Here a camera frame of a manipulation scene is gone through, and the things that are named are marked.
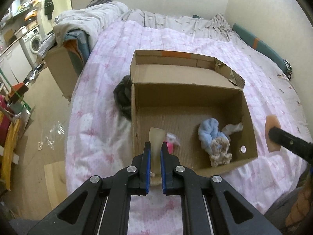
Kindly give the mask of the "blue fluffy scrunchie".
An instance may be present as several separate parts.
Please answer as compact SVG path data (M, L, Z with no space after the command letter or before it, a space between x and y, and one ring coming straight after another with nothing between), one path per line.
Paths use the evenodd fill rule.
M227 148L230 145L226 135L219 131L219 122L215 118L209 118L201 122L198 129L198 138L201 142L201 148L209 155L213 155L212 144L214 140L218 143L217 149Z

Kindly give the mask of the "cardboard box beside bed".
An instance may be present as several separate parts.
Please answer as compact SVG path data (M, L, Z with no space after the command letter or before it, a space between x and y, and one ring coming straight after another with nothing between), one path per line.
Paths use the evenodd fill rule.
M73 92L83 70L83 63L79 57L64 47L53 47L44 60L62 92L62 96L71 101Z

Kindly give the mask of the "tan translucent silicone piece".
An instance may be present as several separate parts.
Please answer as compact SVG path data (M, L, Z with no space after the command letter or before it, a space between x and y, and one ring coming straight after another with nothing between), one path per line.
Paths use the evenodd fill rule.
M151 145L151 172L155 175L161 172L160 154L165 137L165 130L155 127L150 128L148 139Z

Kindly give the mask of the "beige lace scrunchie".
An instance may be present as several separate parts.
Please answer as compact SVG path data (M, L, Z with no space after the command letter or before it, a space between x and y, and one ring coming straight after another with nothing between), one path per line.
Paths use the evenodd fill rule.
M212 139L210 147L212 153L209 154L211 166L213 168L219 165L229 165L232 160L232 154L228 152L230 142L227 137L217 137Z

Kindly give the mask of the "clear plastic bag on floor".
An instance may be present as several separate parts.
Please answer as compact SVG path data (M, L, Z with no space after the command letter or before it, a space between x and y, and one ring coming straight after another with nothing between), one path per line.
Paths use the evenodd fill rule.
M58 142L60 142L64 136L65 128L63 124L60 121L54 122L51 128L41 130L37 150L41 151L44 147L54 150Z

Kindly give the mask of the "pink patterned quilt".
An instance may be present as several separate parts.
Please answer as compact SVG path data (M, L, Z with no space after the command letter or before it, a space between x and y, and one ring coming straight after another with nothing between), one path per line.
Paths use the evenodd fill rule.
M311 140L286 97L301 110L294 88L268 58L257 64L232 42L116 21L100 35L72 96L67 191L131 165L157 127L179 139L174 154L181 165L201 176L221 175L265 213L299 191L307 168L285 148L267 149L271 114L284 130Z

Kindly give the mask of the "black garment on bed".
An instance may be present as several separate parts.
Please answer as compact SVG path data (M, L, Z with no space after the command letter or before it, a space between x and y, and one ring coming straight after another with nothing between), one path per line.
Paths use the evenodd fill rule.
M126 75L113 91L114 100L120 113L128 120L132 119L132 80Z

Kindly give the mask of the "yellow wooden chair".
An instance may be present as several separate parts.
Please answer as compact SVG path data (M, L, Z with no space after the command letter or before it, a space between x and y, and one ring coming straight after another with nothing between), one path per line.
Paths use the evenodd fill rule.
M10 113L1 107L1 112L10 120L7 136L3 151L1 152L1 184L4 190L11 190L11 168L14 159L14 149L19 139L19 131L21 127L21 120L19 118L13 119Z

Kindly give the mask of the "red box on chair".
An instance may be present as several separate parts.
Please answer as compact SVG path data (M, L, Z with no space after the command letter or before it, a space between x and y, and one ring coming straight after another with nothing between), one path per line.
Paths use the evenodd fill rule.
M7 109L7 103L5 101L5 97L3 95L0 96L1 99L1 107ZM1 111L1 117L0 117L0 145L4 147L7 133L8 133L8 128L10 126L10 120L7 118L7 116Z

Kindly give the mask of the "orange-tan silicone piece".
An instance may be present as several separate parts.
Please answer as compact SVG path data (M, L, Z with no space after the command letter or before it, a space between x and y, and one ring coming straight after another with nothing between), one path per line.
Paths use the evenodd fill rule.
M280 122L276 115L268 115L265 122L265 137L268 151L280 151L279 132L281 129Z

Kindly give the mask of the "white sock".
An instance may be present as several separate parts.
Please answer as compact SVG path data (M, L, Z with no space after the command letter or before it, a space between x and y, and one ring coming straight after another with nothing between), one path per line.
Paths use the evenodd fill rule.
M243 130L243 124L238 123L238 124L228 124L222 128L222 133L229 137L233 133L240 132Z

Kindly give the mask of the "pink rubber duck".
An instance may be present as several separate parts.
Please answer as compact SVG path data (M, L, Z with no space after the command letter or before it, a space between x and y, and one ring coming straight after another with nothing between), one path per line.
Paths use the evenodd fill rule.
M174 150L174 144L170 143L170 142L166 142L166 143L167 143L167 148L168 148L169 154L172 154L173 150Z

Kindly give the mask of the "brown cardboard box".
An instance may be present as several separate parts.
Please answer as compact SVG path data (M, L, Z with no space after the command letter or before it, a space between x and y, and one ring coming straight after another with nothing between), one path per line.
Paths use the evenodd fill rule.
M151 127L175 134L180 163L209 177L229 172L258 157L253 123L243 92L244 79L217 58L187 52L136 50L130 64L132 80L133 154L139 155ZM229 165L211 166L201 148L201 122L215 118L222 128L243 124L230 136Z

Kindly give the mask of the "white washing machine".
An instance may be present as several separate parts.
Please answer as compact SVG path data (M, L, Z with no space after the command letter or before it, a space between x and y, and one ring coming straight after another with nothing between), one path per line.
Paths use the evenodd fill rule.
M41 47L41 33L40 28L34 27L28 31L20 40L22 48L29 55L36 55Z

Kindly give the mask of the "teal bolster pillow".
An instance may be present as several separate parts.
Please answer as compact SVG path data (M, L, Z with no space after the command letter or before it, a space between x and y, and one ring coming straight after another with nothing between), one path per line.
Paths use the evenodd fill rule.
M243 42L276 63L281 71L286 75L286 77L289 80L292 79L292 67L286 59L283 59L264 41L257 38L253 33L249 32L239 24L235 23L232 29L242 39Z

